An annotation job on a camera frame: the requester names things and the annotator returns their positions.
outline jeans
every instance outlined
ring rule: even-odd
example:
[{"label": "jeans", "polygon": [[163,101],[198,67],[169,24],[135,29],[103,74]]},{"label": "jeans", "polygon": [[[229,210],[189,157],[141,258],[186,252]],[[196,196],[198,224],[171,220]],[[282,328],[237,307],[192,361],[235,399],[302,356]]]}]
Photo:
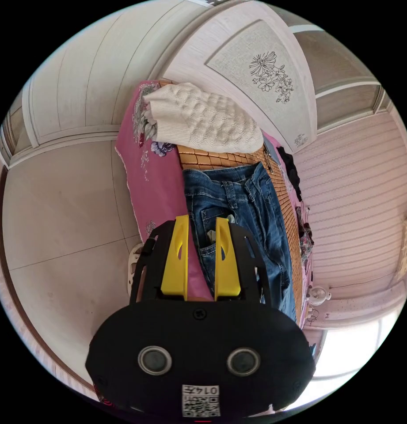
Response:
[{"label": "jeans", "polygon": [[208,231],[217,217],[233,215],[249,230],[266,264],[271,306],[296,321],[289,242],[271,178],[261,163],[209,171],[184,170],[184,193],[193,241],[212,294],[215,285],[215,243]]}]

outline qr code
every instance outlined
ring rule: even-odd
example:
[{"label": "qr code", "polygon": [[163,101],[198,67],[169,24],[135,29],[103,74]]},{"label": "qr code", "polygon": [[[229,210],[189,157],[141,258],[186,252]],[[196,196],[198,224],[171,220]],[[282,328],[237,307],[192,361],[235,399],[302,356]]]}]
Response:
[{"label": "qr code", "polygon": [[183,385],[183,416],[220,416],[219,386]]}]

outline tile floor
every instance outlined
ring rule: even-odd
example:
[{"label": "tile floor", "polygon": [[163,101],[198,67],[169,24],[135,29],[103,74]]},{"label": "tile floor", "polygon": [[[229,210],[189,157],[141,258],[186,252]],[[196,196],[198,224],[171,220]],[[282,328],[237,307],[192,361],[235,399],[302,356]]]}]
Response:
[{"label": "tile floor", "polygon": [[140,242],[114,141],[52,150],[9,170],[3,237],[28,317],[87,381],[88,344],[128,304],[127,261]]}]

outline woven mat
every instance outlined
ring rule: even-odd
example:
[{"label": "woven mat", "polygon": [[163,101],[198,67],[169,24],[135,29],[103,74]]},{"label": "woven mat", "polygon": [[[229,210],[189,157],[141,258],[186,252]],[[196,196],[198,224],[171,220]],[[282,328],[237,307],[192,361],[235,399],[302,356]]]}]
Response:
[{"label": "woven mat", "polygon": [[[160,81],[161,86],[172,83],[174,82],[166,80]],[[206,171],[209,169],[239,167],[262,162],[264,168],[271,177],[283,214],[286,235],[289,241],[290,256],[292,259],[293,295],[295,298],[297,323],[299,324],[302,310],[302,265],[300,260],[299,234],[293,214],[293,206],[290,203],[279,166],[264,154],[263,148],[251,154],[213,153],[184,146],[177,146],[177,150],[183,169],[199,169],[201,171]]]}]

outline sweater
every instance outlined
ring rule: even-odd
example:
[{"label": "sweater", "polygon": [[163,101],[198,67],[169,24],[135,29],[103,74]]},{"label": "sweater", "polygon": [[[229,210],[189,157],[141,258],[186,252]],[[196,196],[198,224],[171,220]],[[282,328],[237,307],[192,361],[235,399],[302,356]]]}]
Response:
[{"label": "sweater", "polygon": [[191,83],[169,84],[143,97],[156,121],[156,141],[213,151],[253,153],[263,144],[257,123],[230,98]]}]

